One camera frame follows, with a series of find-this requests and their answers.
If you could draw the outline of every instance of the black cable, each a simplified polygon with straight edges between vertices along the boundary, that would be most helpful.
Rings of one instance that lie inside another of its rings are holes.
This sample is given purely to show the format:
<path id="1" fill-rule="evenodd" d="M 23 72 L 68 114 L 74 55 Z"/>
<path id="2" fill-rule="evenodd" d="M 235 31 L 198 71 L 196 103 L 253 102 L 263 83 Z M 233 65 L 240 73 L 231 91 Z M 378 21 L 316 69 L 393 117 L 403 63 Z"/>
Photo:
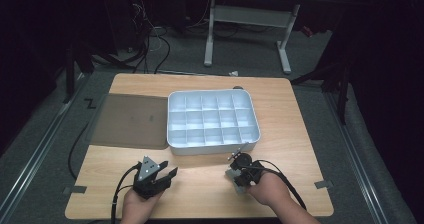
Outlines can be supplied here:
<path id="1" fill-rule="evenodd" d="M 156 66 L 154 74 L 156 74 L 159 70 L 159 67 L 163 64 L 163 62 L 168 58 L 169 53 L 171 52 L 171 45 L 169 45 L 169 42 L 165 40 L 163 37 L 158 36 L 159 39 L 164 41 L 168 45 L 168 52 L 166 53 L 166 56 L 163 58 L 163 60 L 159 63 L 159 65 Z"/>
<path id="2" fill-rule="evenodd" d="M 121 180 L 119 181 L 118 186 L 116 187 L 115 195 L 113 196 L 113 200 L 112 200 L 112 209 L 111 209 L 111 215 L 110 215 L 110 220 L 112 224 L 115 224 L 115 219 L 116 219 L 116 205 L 118 202 L 118 193 L 123 188 L 129 187 L 129 186 L 125 186 L 121 188 L 122 182 L 124 181 L 125 177 L 127 177 L 130 172 L 132 172 L 133 170 L 138 170 L 140 169 L 140 167 L 141 167 L 141 163 L 139 162 L 137 163 L 137 165 L 132 166 L 130 169 L 128 169 L 128 171 L 125 172 L 125 174 L 121 177 Z"/>
<path id="3" fill-rule="evenodd" d="M 290 181 L 287 179 L 287 177 L 283 174 L 283 172 L 280 171 L 280 169 L 278 169 L 278 167 L 276 165 L 274 165 L 272 162 L 269 161 L 265 161 L 265 160 L 258 160 L 259 162 L 266 162 L 271 164 L 272 166 L 274 166 L 277 171 L 274 171 L 272 169 L 266 168 L 266 167 L 253 167 L 253 166 L 240 166 L 241 168 L 246 168 L 246 169 L 256 169 L 256 170 L 262 170 L 262 171 L 267 171 L 270 172 L 272 174 L 277 175 L 283 182 L 284 184 L 286 184 L 287 188 L 290 190 L 290 192 L 293 194 L 293 196 L 296 198 L 296 200 L 299 202 L 299 205 L 305 209 L 306 209 L 306 205 L 305 202 L 303 202 L 302 197 L 299 195 L 299 193 L 297 192 L 296 188 L 294 188 L 294 186 L 290 183 Z"/>
<path id="4" fill-rule="evenodd" d="M 87 124 L 85 124 L 84 128 L 81 130 L 78 137 L 75 139 L 74 144 L 72 145 L 71 151 L 69 152 L 69 155 L 68 155 L 68 170 L 71 173 L 71 176 L 74 178 L 74 180 L 77 179 L 77 176 L 75 175 L 74 171 L 72 170 L 72 166 L 71 166 L 72 153 L 74 152 L 75 146 L 77 145 L 77 143 L 78 143 L 79 139 L 81 138 L 82 134 L 84 133 L 85 129 L 87 129 L 87 126 L 88 126 L 88 122 L 87 122 Z"/>

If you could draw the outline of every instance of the table top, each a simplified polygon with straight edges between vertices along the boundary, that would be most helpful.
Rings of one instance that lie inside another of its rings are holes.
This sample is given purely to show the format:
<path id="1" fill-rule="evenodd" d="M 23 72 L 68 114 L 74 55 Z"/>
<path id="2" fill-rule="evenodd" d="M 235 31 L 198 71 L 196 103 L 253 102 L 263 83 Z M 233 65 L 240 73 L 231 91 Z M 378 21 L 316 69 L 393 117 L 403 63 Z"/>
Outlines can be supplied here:
<path id="1" fill-rule="evenodd" d="M 315 157 L 289 80 L 283 78 L 217 77 L 118 74 L 110 93 L 168 97 L 178 90 L 232 89 L 241 86 L 251 95 L 261 138 L 249 153 L 253 160 L 273 162 L 287 176 L 314 216 L 330 216 L 333 206 L 325 188 L 315 182 L 323 177 Z M 152 213 L 161 218 L 275 217 L 272 210 L 247 194 L 237 194 L 225 176 L 228 154 L 176 156 L 165 150 L 131 149 L 90 145 L 76 186 L 85 193 L 72 193 L 65 215 L 70 219 L 110 218 L 111 202 L 121 176 L 143 156 L 155 162 L 169 161 L 162 171 L 178 167 L 178 174 Z M 131 185 L 135 171 L 123 186 Z M 125 189 L 118 199 L 121 216 Z"/>

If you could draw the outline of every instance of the white compartment box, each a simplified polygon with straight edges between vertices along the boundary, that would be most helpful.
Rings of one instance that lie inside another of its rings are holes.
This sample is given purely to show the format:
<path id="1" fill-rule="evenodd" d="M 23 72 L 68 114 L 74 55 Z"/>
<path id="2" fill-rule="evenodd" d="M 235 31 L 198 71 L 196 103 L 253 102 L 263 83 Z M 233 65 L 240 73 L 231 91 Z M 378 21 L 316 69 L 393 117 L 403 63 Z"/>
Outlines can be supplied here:
<path id="1" fill-rule="evenodd" d="M 251 151 L 260 131 L 241 89 L 177 91 L 168 98 L 167 141 L 175 155 Z"/>

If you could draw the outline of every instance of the gray carpet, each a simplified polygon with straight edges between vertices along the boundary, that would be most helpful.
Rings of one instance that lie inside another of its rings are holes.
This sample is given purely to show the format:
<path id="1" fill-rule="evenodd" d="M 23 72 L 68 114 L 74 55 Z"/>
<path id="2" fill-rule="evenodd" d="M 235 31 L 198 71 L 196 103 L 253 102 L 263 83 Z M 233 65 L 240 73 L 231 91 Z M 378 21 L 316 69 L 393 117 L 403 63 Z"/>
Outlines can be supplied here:
<path id="1" fill-rule="evenodd" d="M 331 33 L 324 33 L 307 38 L 302 33 L 292 33 L 287 45 L 287 53 L 293 73 L 286 76 L 282 74 L 274 44 L 280 31 L 272 29 L 263 33 L 255 33 L 239 30 L 231 38 L 217 37 L 213 66 L 205 68 L 203 66 L 205 34 L 189 32 L 182 35 L 168 30 L 163 37 L 170 43 L 171 52 L 160 70 L 208 75 L 228 75 L 229 72 L 238 71 L 240 76 L 294 79 L 314 69 L 331 36 Z M 230 35 L 232 31 L 221 31 L 217 34 Z M 151 72 L 165 56 L 167 47 L 163 41 L 158 43 L 157 39 L 152 37 L 150 49 L 152 51 L 148 55 L 147 63 Z M 125 53 L 121 53 L 120 58 L 125 56 Z M 100 97 L 108 92 L 112 79 L 118 72 L 128 71 L 98 65 L 96 71 L 88 78 L 87 84 L 81 89 L 69 108 L 44 161 L 14 210 L 10 223 L 89 222 L 89 220 L 67 220 L 64 216 L 69 195 L 63 192 L 65 188 L 74 184 L 74 179 L 68 170 L 67 159 L 74 141 L 95 111 L 87 108 L 88 101 L 85 99 L 93 99 L 95 106 Z M 138 73 L 143 72 L 143 65 L 140 65 Z M 58 88 L 37 108 L 13 145 L 0 159 L 0 175 L 2 177 L 0 200 L 7 197 L 50 122 L 63 107 L 64 83 L 64 75 L 62 75 L 58 79 Z M 323 176 L 334 184 L 329 189 L 329 193 L 335 212 L 330 217 L 318 218 L 319 221 L 322 223 L 374 223 L 347 156 L 344 139 L 337 126 L 337 121 L 331 115 L 331 110 L 321 89 L 315 82 L 308 82 L 305 85 L 295 86 L 294 91 Z M 388 223 L 414 223 L 409 209 L 402 202 L 401 196 L 384 168 L 384 163 L 381 162 L 378 153 L 373 148 L 372 140 L 367 136 L 366 127 L 357 110 L 354 98 L 353 101 L 348 102 L 347 106 L 347 127 L 355 145 L 360 150 L 361 157 L 367 163 L 366 166 L 373 177 L 372 181 L 381 187 L 378 190 L 379 195 L 385 197 L 382 202 L 388 210 L 390 219 Z M 80 139 L 76 143 L 71 162 L 76 174 L 78 174 L 86 149 L 87 143 Z M 211 221 L 197 220 L 195 223 L 211 223 Z M 231 223 L 247 222 L 232 220 Z"/>

